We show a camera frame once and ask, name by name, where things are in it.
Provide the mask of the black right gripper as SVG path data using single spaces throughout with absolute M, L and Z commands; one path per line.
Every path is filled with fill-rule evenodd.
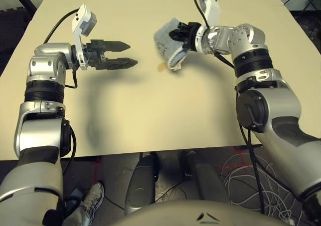
M 185 24 L 180 22 L 178 24 L 178 30 L 173 30 L 169 32 L 169 37 L 178 42 L 184 42 L 184 49 L 189 51 L 196 51 L 196 35 L 198 29 L 201 27 L 200 23 L 189 22 Z

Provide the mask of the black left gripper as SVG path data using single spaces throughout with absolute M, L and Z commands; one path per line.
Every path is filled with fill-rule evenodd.
M 96 70 L 123 70 L 135 66 L 138 61 L 130 58 L 105 59 L 105 51 L 122 52 L 130 45 L 121 41 L 91 40 L 86 44 L 88 65 Z

